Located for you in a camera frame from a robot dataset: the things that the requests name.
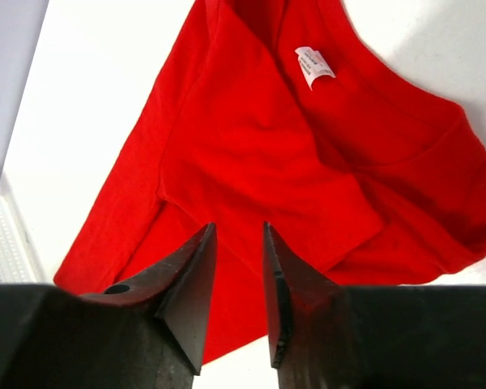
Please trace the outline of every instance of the gray wall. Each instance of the gray wall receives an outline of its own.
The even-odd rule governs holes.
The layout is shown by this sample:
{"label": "gray wall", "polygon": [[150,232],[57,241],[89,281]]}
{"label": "gray wall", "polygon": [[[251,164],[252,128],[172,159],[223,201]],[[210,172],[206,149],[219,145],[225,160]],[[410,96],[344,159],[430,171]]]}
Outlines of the gray wall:
{"label": "gray wall", "polygon": [[0,0],[0,176],[49,0]]}

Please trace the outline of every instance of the white grid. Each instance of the white grid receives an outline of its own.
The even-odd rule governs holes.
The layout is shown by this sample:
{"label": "white grid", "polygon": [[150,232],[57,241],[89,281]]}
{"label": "white grid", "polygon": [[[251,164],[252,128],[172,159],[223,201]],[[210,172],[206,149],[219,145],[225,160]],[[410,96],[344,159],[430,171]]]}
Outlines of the white grid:
{"label": "white grid", "polygon": [[0,284],[35,281],[9,208],[0,195]]}

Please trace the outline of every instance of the red shirt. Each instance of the red shirt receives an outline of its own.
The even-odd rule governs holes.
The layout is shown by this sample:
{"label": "red shirt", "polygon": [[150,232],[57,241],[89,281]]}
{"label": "red shirt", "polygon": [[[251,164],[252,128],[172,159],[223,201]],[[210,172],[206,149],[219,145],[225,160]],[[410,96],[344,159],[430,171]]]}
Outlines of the red shirt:
{"label": "red shirt", "polygon": [[[313,90],[295,50],[336,74]],[[206,361],[266,334],[262,223],[340,284],[418,284],[486,255],[465,113],[360,42],[339,0],[197,0],[55,282],[100,292],[218,227]]]}

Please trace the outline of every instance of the red garment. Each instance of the red garment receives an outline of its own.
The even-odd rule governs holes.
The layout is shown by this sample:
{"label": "red garment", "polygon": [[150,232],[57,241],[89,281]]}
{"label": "red garment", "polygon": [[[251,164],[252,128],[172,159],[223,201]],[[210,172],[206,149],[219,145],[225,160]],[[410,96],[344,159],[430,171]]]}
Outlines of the red garment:
{"label": "red garment", "polygon": [[[301,46],[336,78],[310,90]],[[337,283],[424,283],[486,255],[486,151],[339,0],[197,0],[55,282],[102,291],[216,222],[210,361],[266,334],[264,220]]]}

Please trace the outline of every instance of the clothing tag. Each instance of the clothing tag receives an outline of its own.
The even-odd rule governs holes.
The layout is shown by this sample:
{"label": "clothing tag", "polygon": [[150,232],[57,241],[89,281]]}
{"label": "clothing tag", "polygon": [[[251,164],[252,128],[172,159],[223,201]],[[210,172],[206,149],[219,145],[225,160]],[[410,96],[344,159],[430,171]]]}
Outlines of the clothing tag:
{"label": "clothing tag", "polygon": [[313,81],[323,75],[335,77],[335,73],[333,73],[330,66],[318,51],[313,50],[311,47],[303,46],[296,49],[295,52],[299,56],[297,60],[301,66],[302,74],[305,75],[309,89],[312,89],[311,85]]}

